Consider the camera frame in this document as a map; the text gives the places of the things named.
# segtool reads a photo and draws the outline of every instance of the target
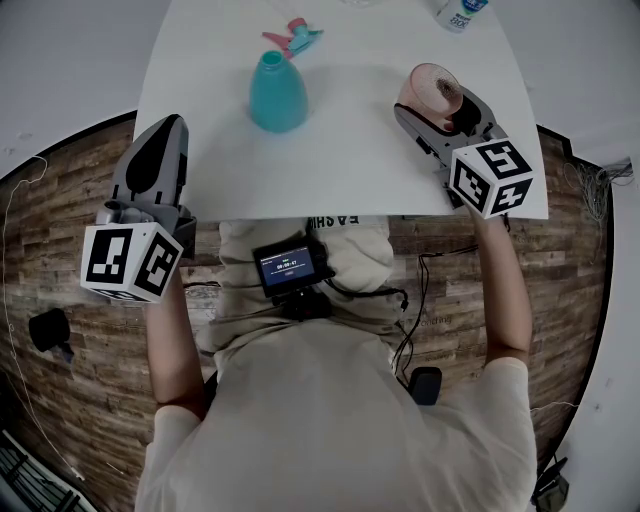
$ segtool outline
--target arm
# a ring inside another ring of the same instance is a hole
[[[515,357],[525,364],[533,331],[531,305],[520,264],[502,218],[471,215],[480,253],[487,328],[487,363]]]
[[[151,388],[158,406],[178,405],[204,419],[202,370],[178,270],[162,303],[147,306],[146,316]]]

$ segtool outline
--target white table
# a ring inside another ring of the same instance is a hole
[[[544,167],[529,98],[490,7],[462,35],[441,28],[428,0],[355,8],[340,0],[173,0],[144,81],[135,135],[178,113],[189,127],[182,203],[201,221],[451,212],[438,163],[401,129],[397,95],[417,64],[434,62],[482,98],[536,172],[512,216],[547,218]],[[261,54],[286,34],[289,12],[322,39],[293,59],[309,119],[274,135],[247,115]]]

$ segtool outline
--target white cube with black markers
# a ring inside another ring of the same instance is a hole
[[[524,203],[533,179],[533,170],[509,139],[453,151],[449,186],[485,219]]]
[[[160,302],[181,255],[157,222],[89,226],[80,285],[111,299]]]

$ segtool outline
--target wood plank floor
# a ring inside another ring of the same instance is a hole
[[[86,477],[79,487],[103,510],[133,509],[133,499],[151,440],[154,402],[145,350],[143,312],[109,302],[79,287],[84,227],[107,197],[111,174],[128,147],[133,121],[102,130],[48,155],[46,177],[15,193],[6,237],[6,293],[17,360],[33,408],[49,438]],[[549,190],[549,221],[511,222],[534,310],[530,363],[532,407],[571,402],[582,382],[598,323],[604,283],[606,232],[584,212],[581,194],[563,176],[559,143],[541,136]],[[19,179],[42,172],[36,163],[0,184],[4,212]],[[391,284],[405,288],[412,325],[419,306],[418,264],[422,251],[447,251],[474,243],[461,218],[391,220],[395,268]],[[196,259],[183,261],[186,282],[214,279],[219,268],[217,225],[201,223]],[[466,254],[429,261],[431,282],[425,316],[415,333],[415,366],[439,366],[443,390],[475,378],[486,349],[478,258]],[[216,290],[187,290],[194,331],[215,315]],[[33,347],[30,317],[62,308],[70,321],[71,365],[59,354]],[[26,402],[8,327],[0,321],[0,415],[4,425],[50,467],[77,482],[37,431],[12,386]],[[202,357],[205,374],[209,360]],[[534,412],[539,458],[561,431],[569,413],[555,406]]]

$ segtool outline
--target pink trigger sprayer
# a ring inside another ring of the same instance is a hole
[[[293,58],[301,51],[311,46],[324,30],[309,30],[304,18],[296,18],[289,22],[287,28],[293,36],[281,36],[271,32],[263,32],[262,35],[276,43],[287,59]]]

